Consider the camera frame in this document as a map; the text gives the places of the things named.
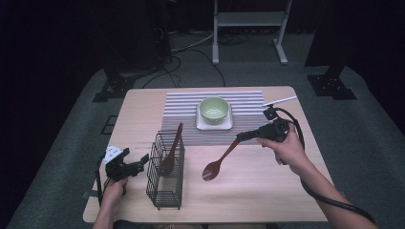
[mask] white tray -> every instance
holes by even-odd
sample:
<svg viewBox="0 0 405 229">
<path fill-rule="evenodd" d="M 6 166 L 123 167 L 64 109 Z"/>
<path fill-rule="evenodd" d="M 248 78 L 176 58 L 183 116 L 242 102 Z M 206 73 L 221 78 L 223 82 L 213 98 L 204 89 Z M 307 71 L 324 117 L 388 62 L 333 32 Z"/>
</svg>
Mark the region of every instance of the white tray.
<svg viewBox="0 0 405 229">
<path fill-rule="evenodd" d="M 200 104 L 197 105 L 196 117 L 197 128 L 200 130 L 229 130 L 233 126 L 232 107 L 230 106 L 230 104 L 229 113 L 221 124 L 211 125 L 206 123 L 203 119 L 202 114 L 200 113 Z"/>
</svg>

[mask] black wire rack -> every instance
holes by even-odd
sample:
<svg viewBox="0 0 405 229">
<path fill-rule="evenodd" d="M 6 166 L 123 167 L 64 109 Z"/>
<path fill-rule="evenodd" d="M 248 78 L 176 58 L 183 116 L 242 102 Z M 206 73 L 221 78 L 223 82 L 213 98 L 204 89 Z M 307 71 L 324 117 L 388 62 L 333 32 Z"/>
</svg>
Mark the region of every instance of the black wire rack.
<svg viewBox="0 0 405 229">
<path fill-rule="evenodd" d="M 174 154 L 173 171 L 164 175 L 161 172 L 161 164 L 168 157 L 173 145 L 176 131 L 159 131 L 156 140 L 152 144 L 151 157 L 148 167 L 148 185 L 146 194 L 152 200 L 155 207 L 181 207 L 182 175 L 184 165 L 184 144 L 182 137 Z"/>
</svg>

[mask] bowl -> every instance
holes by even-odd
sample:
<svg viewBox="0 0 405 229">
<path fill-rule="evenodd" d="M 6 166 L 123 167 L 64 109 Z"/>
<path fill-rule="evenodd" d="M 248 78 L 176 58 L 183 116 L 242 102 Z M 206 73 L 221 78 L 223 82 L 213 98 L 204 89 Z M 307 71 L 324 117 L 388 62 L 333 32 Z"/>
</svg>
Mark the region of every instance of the bowl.
<svg viewBox="0 0 405 229">
<path fill-rule="evenodd" d="M 228 113 L 229 104 L 221 97 L 208 97 L 200 103 L 200 114 L 208 124 L 221 124 Z"/>
</svg>

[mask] white rod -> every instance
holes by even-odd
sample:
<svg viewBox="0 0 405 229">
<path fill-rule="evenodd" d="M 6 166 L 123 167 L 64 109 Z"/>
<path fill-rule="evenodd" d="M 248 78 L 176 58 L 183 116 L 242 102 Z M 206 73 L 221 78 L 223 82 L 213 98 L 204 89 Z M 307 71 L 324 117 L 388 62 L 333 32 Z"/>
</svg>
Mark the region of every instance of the white rod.
<svg viewBox="0 0 405 229">
<path fill-rule="evenodd" d="M 266 107 L 266 106 L 271 105 L 271 104 L 275 104 L 275 103 L 279 103 L 279 102 L 284 102 L 284 101 L 291 100 L 291 99 L 294 99 L 294 98 L 297 98 L 297 95 L 292 96 L 292 97 L 288 97 L 288 98 L 283 98 L 283 99 L 275 100 L 275 101 L 272 101 L 272 102 L 269 102 L 269 103 L 264 103 L 263 106 Z"/>
</svg>

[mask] striped placemat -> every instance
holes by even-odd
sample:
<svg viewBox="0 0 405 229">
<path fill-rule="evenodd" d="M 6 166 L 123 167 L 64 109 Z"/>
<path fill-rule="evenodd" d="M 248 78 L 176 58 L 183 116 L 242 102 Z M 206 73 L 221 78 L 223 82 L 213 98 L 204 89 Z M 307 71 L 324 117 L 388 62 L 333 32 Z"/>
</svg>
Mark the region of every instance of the striped placemat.
<svg viewBox="0 0 405 229">
<path fill-rule="evenodd" d="M 232 108 L 233 126 L 230 130 L 200 130 L 197 128 L 197 105 L 209 96 L 225 99 Z M 184 146 L 229 145 L 236 134 L 253 131 L 266 125 L 262 91 L 220 91 L 168 93 L 164 107 L 163 131 L 177 130 L 183 123 Z M 257 144 L 254 139 L 241 144 Z"/>
</svg>

